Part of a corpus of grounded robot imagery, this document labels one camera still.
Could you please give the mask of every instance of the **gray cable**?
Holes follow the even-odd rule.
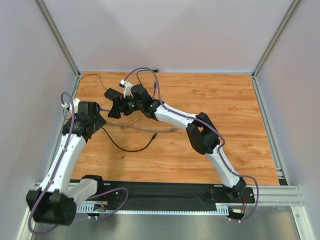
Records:
[[[106,124],[110,125],[110,126],[119,126],[119,127],[129,128],[129,129],[138,129],[138,130],[143,130],[143,131],[147,131],[147,132],[151,132],[151,133],[170,133],[170,132],[175,132],[179,129],[179,128],[170,128],[167,130],[153,130],[153,129],[144,128],[144,127],[128,126],[128,125],[123,125],[123,124],[114,124],[114,123],[110,123],[110,122],[107,122]]]

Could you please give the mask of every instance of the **yellow cable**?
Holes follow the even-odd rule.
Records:
[[[123,124],[123,125],[124,125],[124,126],[130,126],[130,125],[136,123],[140,118],[142,118],[142,116],[143,116],[143,114],[141,114],[141,115],[140,115],[136,120],[134,120],[133,122],[130,122],[130,123],[128,123],[128,124]],[[113,121],[111,121],[111,120],[107,120],[107,122],[110,122],[110,123],[112,123],[112,124],[118,124],[118,123],[115,123],[115,122],[113,122]]]

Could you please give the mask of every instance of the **white backdrop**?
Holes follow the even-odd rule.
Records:
[[[0,239],[14,240],[75,77],[33,0],[1,0],[0,33]]]
[[[257,79],[286,178],[320,239],[320,1],[303,0]]]
[[[292,0],[44,0],[81,71],[252,72]]]

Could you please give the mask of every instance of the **wooden tabletop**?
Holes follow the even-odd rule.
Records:
[[[85,72],[99,74],[105,88],[122,92],[119,82],[124,72]],[[278,185],[266,131],[260,114],[251,76],[246,74],[157,73],[162,100],[181,111],[208,114],[218,131],[225,137],[225,154],[233,167],[242,175],[250,175],[260,185]],[[151,73],[139,73],[142,84],[153,94],[154,78]],[[128,79],[138,84],[135,74]],[[112,102],[104,97],[98,75],[84,77],[76,94],[82,101],[97,102],[111,109]],[[134,112],[121,119],[101,115],[108,121],[128,124],[141,114]],[[166,130],[174,126],[143,116],[133,124],[136,127]],[[113,140],[122,148],[143,148],[153,133],[126,127],[106,125]],[[159,133],[150,146],[140,152],[125,152],[112,144],[101,129],[83,149],[72,178],[86,174],[100,175],[104,180],[147,181],[174,183],[221,183],[209,160],[198,154],[190,145],[186,132]]]

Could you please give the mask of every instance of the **gray floor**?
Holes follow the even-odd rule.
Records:
[[[38,225],[38,231],[47,226]],[[33,240],[299,240],[290,207],[260,206],[248,222],[224,216],[116,214],[58,227]]]

